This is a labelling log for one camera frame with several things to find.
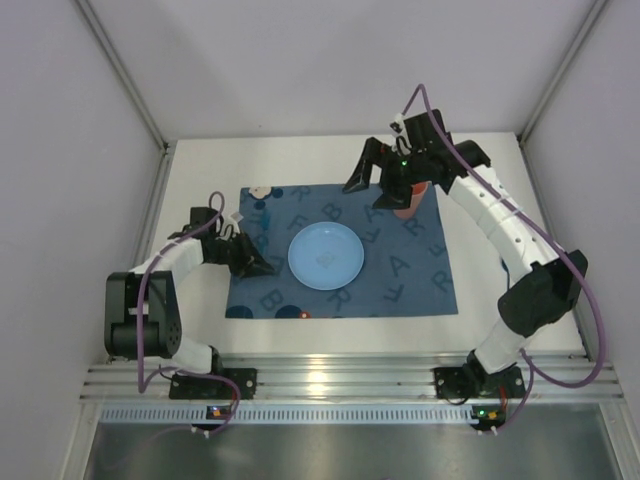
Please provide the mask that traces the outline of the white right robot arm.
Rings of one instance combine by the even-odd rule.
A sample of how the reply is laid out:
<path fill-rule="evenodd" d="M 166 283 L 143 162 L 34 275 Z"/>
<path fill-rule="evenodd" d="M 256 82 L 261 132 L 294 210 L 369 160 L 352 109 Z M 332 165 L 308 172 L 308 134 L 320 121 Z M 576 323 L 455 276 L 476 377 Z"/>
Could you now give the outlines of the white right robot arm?
<path fill-rule="evenodd" d="M 452 144 L 439 134 L 438 111 L 395 116 L 393 145 L 374 156 L 382 169 L 383 208 L 406 206 L 413 185 L 429 182 L 456 202 L 504 261 L 511 283 L 498 299 L 499 318 L 470 358 L 488 374 L 515 363 L 539 330 L 558 322 L 581 293 L 577 274 L 588 262 L 578 250 L 553 248 L 520 217 L 521 208 L 498 178 L 489 156 L 474 141 Z"/>

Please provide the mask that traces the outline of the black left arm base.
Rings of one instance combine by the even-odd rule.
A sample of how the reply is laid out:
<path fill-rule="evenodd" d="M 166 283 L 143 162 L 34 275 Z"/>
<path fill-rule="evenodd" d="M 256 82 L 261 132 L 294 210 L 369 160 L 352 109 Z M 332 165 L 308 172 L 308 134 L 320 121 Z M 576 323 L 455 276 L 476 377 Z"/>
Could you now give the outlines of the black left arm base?
<path fill-rule="evenodd" d="M 171 377 L 171 400 L 251 400 L 257 388 L 258 371 L 255 368 L 224 368 L 222 376 L 239 390 L 221 380 L 175 373 Z"/>

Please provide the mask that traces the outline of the blue metallic fork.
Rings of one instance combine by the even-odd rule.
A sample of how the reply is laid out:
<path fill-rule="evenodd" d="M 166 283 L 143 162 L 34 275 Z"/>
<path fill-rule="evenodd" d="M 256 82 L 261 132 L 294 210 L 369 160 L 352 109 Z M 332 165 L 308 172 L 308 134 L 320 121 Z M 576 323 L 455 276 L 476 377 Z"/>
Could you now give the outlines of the blue metallic fork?
<path fill-rule="evenodd" d="M 262 256 L 265 256 L 269 247 L 269 227 L 270 227 L 271 214 L 264 210 L 260 218 L 260 234 L 257 237 L 258 251 Z"/>

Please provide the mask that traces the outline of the blue letter placemat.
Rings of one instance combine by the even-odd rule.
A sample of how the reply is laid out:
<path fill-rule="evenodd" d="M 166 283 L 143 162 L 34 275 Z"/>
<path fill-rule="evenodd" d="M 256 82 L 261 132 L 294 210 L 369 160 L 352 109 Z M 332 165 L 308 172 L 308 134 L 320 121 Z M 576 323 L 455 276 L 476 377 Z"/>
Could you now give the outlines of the blue letter placemat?
<path fill-rule="evenodd" d="M 408 219 L 376 209 L 378 186 L 244 187 L 241 229 L 274 268 L 230 282 L 236 319 L 455 315 L 453 275 L 436 193 Z"/>

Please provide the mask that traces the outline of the pink plastic cup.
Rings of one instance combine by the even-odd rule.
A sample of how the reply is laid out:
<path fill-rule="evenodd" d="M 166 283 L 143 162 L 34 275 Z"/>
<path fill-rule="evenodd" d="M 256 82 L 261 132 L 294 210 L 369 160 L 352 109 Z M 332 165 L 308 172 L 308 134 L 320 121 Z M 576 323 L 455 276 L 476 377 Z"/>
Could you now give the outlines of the pink plastic cup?
<path fill-rule="evenodd" d="M 415 215 L 428 187 L 429 187 L 428 182 L 421 182 L 421 183 L 414 184 L 412 186 L 412 195 L 411 195 L 409 207 L 405 209 L 395 210 L 394 215 L 397 218 L 400 218 L 403 220 L 412 218 Z"/>

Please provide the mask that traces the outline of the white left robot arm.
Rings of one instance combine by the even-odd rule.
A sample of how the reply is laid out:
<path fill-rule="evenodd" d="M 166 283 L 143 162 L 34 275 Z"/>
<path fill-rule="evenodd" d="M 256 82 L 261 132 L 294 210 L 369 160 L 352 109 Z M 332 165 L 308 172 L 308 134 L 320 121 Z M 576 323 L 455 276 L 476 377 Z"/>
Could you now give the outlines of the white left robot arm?
<path fill-rule="evenodd" d="M 227 194 L 224 214 L 236 211 L 243 186 L 312 184 L 345 179 L 352 173 L 363 135 L 180 140 L 164 172 L 158 213 L 150 220 L 158 247 L 171 222 L 188 203 L 207 193 Z M 211 350 L 257 356 L 373 355 L 389 346 L 384 318 L 227 319 L 224 307 L 230 275 L 224 266 L 181 271 L 180 287 L 169 273 L 146 275 L 144 266 L 107 287 L 106 339 L 128 338 L 133 351 L 152 360 L 161 346 L 179 345 L 175 359 L 202 372 Z"/>

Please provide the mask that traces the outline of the light blue plate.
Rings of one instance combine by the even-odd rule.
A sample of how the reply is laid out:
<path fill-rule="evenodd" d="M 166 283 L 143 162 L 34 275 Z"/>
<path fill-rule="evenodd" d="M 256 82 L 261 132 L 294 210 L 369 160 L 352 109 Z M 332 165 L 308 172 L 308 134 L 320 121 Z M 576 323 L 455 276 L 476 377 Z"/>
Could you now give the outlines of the light blue plate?
<path fill-rule="evenodd" d="M 364 265 L 360 238 L 336 222 L 304 227 L 289 244 L 287 260 L 293 276 L 318 291 L 337 290 L 356 279 Z"/>

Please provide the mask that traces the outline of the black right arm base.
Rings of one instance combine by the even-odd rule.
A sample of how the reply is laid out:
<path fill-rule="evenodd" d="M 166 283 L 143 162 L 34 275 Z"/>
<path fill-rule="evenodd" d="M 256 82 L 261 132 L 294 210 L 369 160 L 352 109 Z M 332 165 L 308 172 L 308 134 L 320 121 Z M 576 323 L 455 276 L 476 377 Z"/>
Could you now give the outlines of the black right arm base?
<path fill-rule="evenodd" d="M 433 370 L 436 397 L 450 403 L 481 399 L 520 399 L 525 385 L 521 369 L 515 365 L 487 375 L 469 366 L 437 367 Z"/>

